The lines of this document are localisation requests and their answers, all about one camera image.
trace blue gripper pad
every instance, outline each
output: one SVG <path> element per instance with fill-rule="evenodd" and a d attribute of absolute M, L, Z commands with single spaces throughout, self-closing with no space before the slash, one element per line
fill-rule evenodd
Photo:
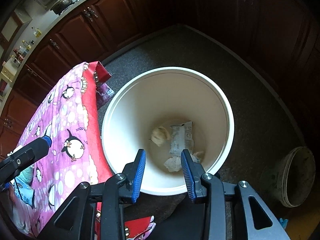
<path fill-rule="evenodd" d="M 142 183 L 142 177 L 144 173 L 144 168 L 146 166 L 146 152 L 143 149 L 139 149 L 136 159 L 134 162 L 138 161 L 137 171 L 134 176 L 133 182 L 132 182 L 132 203 L 134 204 L 139 195 L 140 195 L 140 189 L 141 189 L 141 183 Z"/>
<path fill-rule="evenodd" d="M 44 136 L 42 136 L 41 138 L 47 142 L 47 144 L 48 144 L 48 146 L 49 146 L 49 148 L 50 148 L 51 145 L 52 145 L 52 140 L 51 140 L 51 138 L 50 138 L 49 136 L 47 136 L 47 135 L 44 135 Z"/>
<path fill-rule="evenodd" d="M 186 159 L 186 154 L 188 154 L 190 156 L 190 153 L 188 150 L 187 151 L 183 150 L 181 152 L 181 166 L 182 166 L 183 177 L 186 182 L 189 198 L 191 199 L 191 201 L 194 202 L 196 200 L 195 181 L 193 179 L 190 167 L 188 165 L 188 162 Z"/>

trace penguin print fabric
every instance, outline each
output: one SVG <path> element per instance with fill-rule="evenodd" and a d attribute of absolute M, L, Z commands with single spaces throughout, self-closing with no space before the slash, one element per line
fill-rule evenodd
<path fill-rule="evenodd" d="M 36 236 L 79 183 L 97 184 L 111 176 L 97 121 L 97 67 L 106 71 L 98 62 L 81 63 L 61 78 L 20 138 L 22 146 L 44 135 L 52 139 L 48 155 L 35 163 L 31 183 L 35 208 L 30 224 Z"/>

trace countertop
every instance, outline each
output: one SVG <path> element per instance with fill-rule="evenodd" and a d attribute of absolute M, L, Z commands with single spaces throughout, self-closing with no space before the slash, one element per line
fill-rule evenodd
<path fill-rule="evenodd" d="M 12 82 L 10 82 L 10 86 L 13 87 L 15 81 L 17 80 L 17 77 L 20 73 L 20 71 L 22 70 L 24 64 L 26 63 L 26 61 L 28 60 L 29 56 L 31 55 L 31 53 L 33 52 L 33 50 L 36 48 L 36 46 L 41 42 L 41 40 L 46 36 L 46 34 L 61 20 L 63 19 L 68 13 L 70 13 L 73 9 L 77 8 L 79 5 L 81 5 L 82 3 L 84 3 L 87 0 L 79 0 L 78 2 L 72 4 L 71 6 L 69 6 L 61 15 L 59 15 L 58 18 L 56 18 L 50 25 L 48 28 L 46 28 L 44 31 L 42 31 L 42 34 L 39 38 L 37 38 L 35 44 L 32 46 L 31 50 L 28 52 L 28 54 L 24 57 L 23 61 L 20 64 L 20 67 L 17 71 L 17 73 L 15 74 Z"/>

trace bucket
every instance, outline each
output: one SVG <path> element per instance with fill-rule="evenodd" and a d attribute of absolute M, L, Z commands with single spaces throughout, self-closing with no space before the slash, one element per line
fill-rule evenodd
<path fill-rule="evenodd" d="M 182 171 L 169 172 L 170 141 L 158 147 L 152 130 L 193 122 L 194 152 L 215 174 L 227 158 L 234 134 L 231 106 L 222 90 L 205 75 L 180 67 L 145 72 L 128 82 L 111 101 L 102 124 L 102 145 L 115 173 L 133 162 L 139 148 L 147 153 L 141 192 L 176 195 L 187 191 Z"/>
<path fill-rule="evenodd" d="M 308 197 L 316 174 L 312 152 L 307 147 L 297 147 L 266 169 L 261 176 L 261 187 L 285 207 L 297 207 Z"/>

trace white trash can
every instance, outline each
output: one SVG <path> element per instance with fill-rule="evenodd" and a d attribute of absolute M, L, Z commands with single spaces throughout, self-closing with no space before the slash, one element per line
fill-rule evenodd
<path fill-rule="evenodd" d="M 115 95 L 102 125 L 102 145 L 115 173 L 133 162 L 138 149 L 147 153 L 141 192 L 176 195 L 187 191 L 182 171 L 169 172 L 170 142 L 158 147 L 150 138 L 160 125 L 168 128 L 193 121 L 194 151 L 215 174 L 227 158 L 234 135 L 231 106 L 222 90 L 205 75 L 180 67 L 145 72 Z"/>

